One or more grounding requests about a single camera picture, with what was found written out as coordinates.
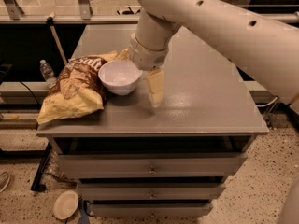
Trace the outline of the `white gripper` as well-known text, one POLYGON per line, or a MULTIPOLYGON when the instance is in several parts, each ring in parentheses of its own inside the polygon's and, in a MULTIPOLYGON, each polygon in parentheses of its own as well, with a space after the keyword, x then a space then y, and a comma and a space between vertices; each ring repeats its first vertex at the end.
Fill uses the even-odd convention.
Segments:
POLYGON ((116 56, 116 60, 130 59, 139 70, 151 70, 146 76, 146 81, 149 88, 149 100, 155 108, 161 105, 164 97, 164 71, 158 67, 164 64, 167 54, 168 48, 161 50, 145 48, 136 39, 135 34, 131 34, 128 49, 123 49, 116 56))

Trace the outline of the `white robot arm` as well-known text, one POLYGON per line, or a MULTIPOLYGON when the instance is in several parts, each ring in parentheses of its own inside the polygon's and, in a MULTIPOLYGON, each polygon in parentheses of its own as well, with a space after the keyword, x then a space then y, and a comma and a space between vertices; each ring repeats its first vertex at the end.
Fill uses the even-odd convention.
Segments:
POLYGON ((164 64, 185 27, 293 111, 299 108, 299 30, 220 0, 138 0, 141 15, 128 47, 136 67, 164 64))

